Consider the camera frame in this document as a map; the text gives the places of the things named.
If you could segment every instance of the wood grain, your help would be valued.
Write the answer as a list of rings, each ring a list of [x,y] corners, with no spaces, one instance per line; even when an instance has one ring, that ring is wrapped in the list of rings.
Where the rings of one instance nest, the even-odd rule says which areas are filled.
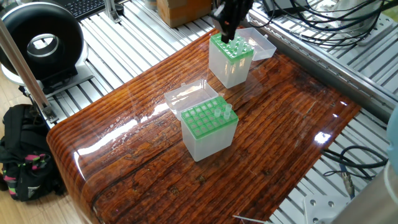
[[[93,223],[267,220],[359,111],[280,52],[225,89],[209,36],[51,129],[47,141],[75,204]],[[239,116],[232,145],[194,162],[163,94],[204,78]]]

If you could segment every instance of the wooden floor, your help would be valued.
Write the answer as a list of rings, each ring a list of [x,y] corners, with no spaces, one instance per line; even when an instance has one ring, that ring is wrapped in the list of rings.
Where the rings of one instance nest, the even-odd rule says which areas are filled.
[[[0,71],[0,121],[10,106],[30,101]],[[0,138],[4,136],[4,125],[0,122]],[[8,192],[0,192],[0,223],[2,224],[79,224],[78,215],[68,194],[55,194],[33,202],[13,200]]]

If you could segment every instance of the silver rod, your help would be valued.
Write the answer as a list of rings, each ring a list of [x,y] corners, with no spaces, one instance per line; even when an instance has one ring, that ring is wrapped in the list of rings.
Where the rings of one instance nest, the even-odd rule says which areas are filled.
[[[39,87],[32,71],[26,63],[24,57],[19,51],[14,39],[8,32],[6,25],[0,19],[0,47],[10,60],[12,66],[14,66],[18,75],[22,78],[28,91],[33,96],[34,101],[37,103],[40,110],[45,112],[46,117],[49,120],[56,120],[56,115],[51,110],[51,105],[45,97],[42,89]]]
[[[115,23],[121,22],[114,0],[104,0],[105,3],[105,14]]]

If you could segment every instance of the patterned fabric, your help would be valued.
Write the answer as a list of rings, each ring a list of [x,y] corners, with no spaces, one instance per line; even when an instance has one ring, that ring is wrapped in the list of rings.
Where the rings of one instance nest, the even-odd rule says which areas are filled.
[[[37,171],[40,169],[45,168],[45,165],[47,164],[45,161],[45,154],[40,154],[38,155],[28,155],[25,157],[25,163],[24,164],[18,164],[18,167],[25,166],[25,167],[32,167],[33,171]],[[3,174],[4,177],[3,179],[7,182],[9,193],[13,199],[18,199],[18,193],[17,193],[17,178],[16,177],[9,177],[7,176],[7,170],[4,169],[3,167]]]
[[[40,154],[39,156],[36,155],[28,155],[25,157],[25,164],[32,164],[32,170],[38,170],[42,169],[45,167],[46,162],[45,162],[45,154]]]

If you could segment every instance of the cable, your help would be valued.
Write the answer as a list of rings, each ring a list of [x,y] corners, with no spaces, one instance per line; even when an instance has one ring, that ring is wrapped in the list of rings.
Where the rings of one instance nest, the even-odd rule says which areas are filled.
[[[295,0],[290,0],[290,2],[292,3],[293,8],[296,9],[297,6],[296,6],[296,4],[295,4]],[[390,8],[392,8],[392,7],[394,7],[394,6],[397,6],[397,5],[398,5],[398,1],[389,2],[389,3],[387,3],[387,4],[384,4],[384,1],[382,1],[381,6],[379,7],[379,9],[377,9],[377,10],[371,12],[371,13],[368,13],[368,14],[363,15],[363,16],[355,17],[355,18],[341,19],[343,16],[350,15],[350,14],[354,13],[355,11],[359,10],[359,8],[354,9],[354,10],[352,10],[351,12],[349,12],[349,13],[347,13],[347,14],[345,14],[345,15],[343,15],[343,16],[341,16],[341,17],[339,17],[339,18],[337,19],[337,20],[339,20],[339,21],[354,20],[354,22],[351,22],[351,23],[349,23],[349,24],[347,24],[347,25],[344,25],[344,26],[341,26],[341,27],[337,27],[337,28],[323,28],[323,27],[318,27],[318,26],[316,26],[316,25],[311,24],[311,22],[307,21],[307,20],[303,17],[303,15],[302,15],[300,12],[298,13],[298,16],[299,16],[300,20],[302,20],[304,23],[306,23],[306,25],[308,25],[308,26],[310,26],[310,27],[312,27],[312,28],[314,28],[314,29],[317,29],[317,30],[320,30],[320,31],[339,31],[339,30],[343,30],[343,29],[352,27],[352,26],[354,26],[354,25],[356,25],[356,24],[359,24],[360,22],[363,22],[363,21],[365,21],[366,19],[371,18],[373,15],[379,14],[379,13],[381,13],[382,11],[384,11],[384,10],[386,10],[386,9],[390,9]],[[301,6],[301,5],[299,5],[299,6],[300,6],[300,8],[305,9],[306,11],[311,12],[310,10],[308,10],[307,8],[305,8],[305,7],[303,7],[303,6]],[[318,13],[316,13],[316,12],[311,12],[311,13],[314,14],[314,15],[320,16],[320,17],[324,17],[324,18],[326,18],[326,19],[336,19],[336,18],[332,18],[332,17],[328,17],[328,16],[324,16],[324,15],[318,14]]]
[[[342,173],[342,172],[346,172],[346,171],[331,170],[331,171],[328,171],[328,172],[324,173],[323,176],[324,176],[324,177],[329,177],[329,176],[331,176],[331,175],[333,175],[333,174],[340,174],[340,173]],[[372,176],[370,176],[370,177],[366,177],[366,176],[364,176],[364,175],[354,174],[353,172],[346,172],[346,173],[348,173],[349,175],[352,175],[352,176],[354,176],[354,177],[362,178],[362,179],[364,179],[364,180],[372,180],[372,179],[375,178],[375,176],[376,176],[376,175],[372,175]]]
[[[282,9],[282,8],[275,2],[275,0],[273,0],[273,2],[275,3],[276,7],[277,7],[278,9],[280,9],[282,12],[284,12],[284,13],[286,13],[286,14],[292,16],[292,17],[295,17],[295,16],[293,16],[292,14],[290,14],[289,12],[285,11],[284,9]],[[350,45],[356,44],[356,43],[358,43],[359,41],[362,41],[365,37],[367,37],[367,36],[370,34],[370,32],[371,32],[372,29],[376,26],[376,24],[377,24],[377,20],[375,20],[375,21],[373,22],[372,26],[371,26],[368,30],[366,30],[365,32],[363,32],[363,33],[361,33],[361,34],[357,34],[357,35],[354,35],[354,36],[351,36],[351,37],[345,37],[345,38],[342,38],[342,39],[325,40],[325,39],[318,39],[318,38],[310,37],[310,36],[307,36],[307,35],[301,35],[301,34],[292,32],[291,30],[285,29],[284,27],[278,25],[278,23],[274,23],[274,25],[278,26],[279,28],[281,28],[282,30],[284,30],[284,31],[286,31],[286,32],[288,32],[288,33],[290,33],[290,34],[293,34],[294,36],[296,36],[297,38],[299,38],[300,40],[302,40],[302,41],[304,41],[304,42],[308,42],[309,44],[324,45],[324,46],[331,46],[331,47],[345,47],[345,46],[350,46]],[[356,41],[354,41],[354,42],[348,43],[348,44],[325,44],[325,42],[334,42],[334,41],[342,41],[342,42],[344,42],[344,41],[346,41],[346,40],[355,39],[355,38],[359,38],[359,39],[356,40]]]
[[[377,156],[378,158],[380,158],[382,160],[382,162],[377,162],[377,163],[374,163],[374,164],[366,164],[366,165],[356,164],[355,162],[347,159],[344,156],[344,154],[346,152],[348,152],[350,150],[353,150],[353,149],[360,149],[360,150],[368,151],[368,152],[372,153],[373,155]],[[347,147],[347,148],[342,150],[340,155],[338,153],[336,153],[336,152],[333,152],[333,151],[329,150],[329,149],[321,150],[321,153],[324,156],[326,156],[327,158],[338,162],[339,166],[340,166],[340,169],[341,169],[340,171],[332,170],[332,171],[324,173],[323,175],[325,177],[328,177],[330,175],[340,173],[341,178],[343,179],[343,183],[345,185],[346,191],[347,191],[347,193],[348,193],[348,195],[349,195],[349,197],[351,199],[355,198],[354,183],[353,183],[353,181],[351,179],[351,176],[353,175],[355,177],[359,177],[359,178],[362,178],[362,179],[372,180],[375,177],[375,175],[370,176],[364,169],[383,167],[388,162],[388,159],[385,158],[384,156],[382,156],[380,153],[376,152],[373,149],[365,147],[365,146],[350,146],[350,147]],[[352,167],[352,168],[357,168],[359,171],[361,171],[364,174],[364,176],[357,175],[357,174],[354,174],[352,172],[348,172],[346,166]]]
[[[366,3],[367,2],[365,1],[365,2],[362,2],[361,4],[358,4],[358,5],[354,6],[354,7],[349,8],[349,9],[339,9],[339,10],[330,10],[330,11],[318,11],[318,10],[312,8],[312,6],[310,6],[309,4],[308,4],[308,6],[314,12],[317,12],[317,13],[329,13],[329,12],[346,12],[346,11],[350,11],[350,10],[353,10],[353,9],[355,9],[355,8],[357,8],[357,7],[359,7],[359,6],[363,5],[363,4],[366,4]]]
[[[344,155],[342,156],[341,154],[338,154],[337,152],[333,152],[333,151],[331,151],[331,150],[329,150],[329,149],[325,149],[325,153],[332,154],[332,155],[337,156],[337,157],[339,157],[339,158],[341,158],[341,159],[344,159],[344,160],[347,161],[347,162],[354,163],[351,159],[348,159],[348,158],[345,157]],[[372,177],[371,177],[364,169],[358,168],[358,170],[359,170],[361,173],[363,173],[364,179],[372,179]]]
[[[372,169],[372,168],[383,167],[383,166],[385,166],[385,165],[387,164],[387,161],[388,161],[387,158],[385,158],[384,156],[380,155],[380,153],[378,153],[378,152],[376,152],[375,150],[370,149],[370,148],[368,148],[368,147],[364,147],[364,146],[350,146],[350,147],[344,149],[343,152],[345,153],[346,151],[349,151],[349,150],[351,150],[351,149],[362,149],[362,150],[364,150],[364,151],[368,151],[368,152],[374,154],[375,156],[377,156],[378,158],[380,158],[380,159],[382,160],[382,162],[375,162],[375,163],[373,163],[373,164],[356,164],[356,163],[354,163],[354,162],[352,162],[352,161],[351,161],[351,162],[347,162],[346,160],[341,159],[340,157],[331,156],[331,155],[330,155],[330,154],[331,154],[331,153],[330,153],[331,151],[328,150],[328,149],[322,149],[322,150],[321,150],[321,153],[322,153],[325,157],[327,157],[327,158],[329,158],[329,159],[331,159],[331,160],[333,160],[333,161],[335,161],[335,162],[338,162],[338,163],[340,163],[340,164],[343,164],[344,166],[353,167],[353,168]]]
[[[262,0],[262,5],[265,7],[265,5],[266,5],[266,0]],[[268,22],[267,22],[266,24],[264,24],[264,25],[262,25],[262,26],[255,26],[255,25],[251,24],[250,22],[248,22],[248,23],[250,24],[250,26],[253,26],[253,27],[255,27],[255,28],[263,28],[263,27],[265,27],[265,26],[268,26],[268,25],[271,23],[271,21],[272,21],[272,19],[274,18],[274,16],[275,16],[275,10],[276,10],[276,8],[275,8],[275,1],[272,1],[272,10],[273,10],[273,12],[272,12],[271,18],[269,18],[269,20],[268,20]]]

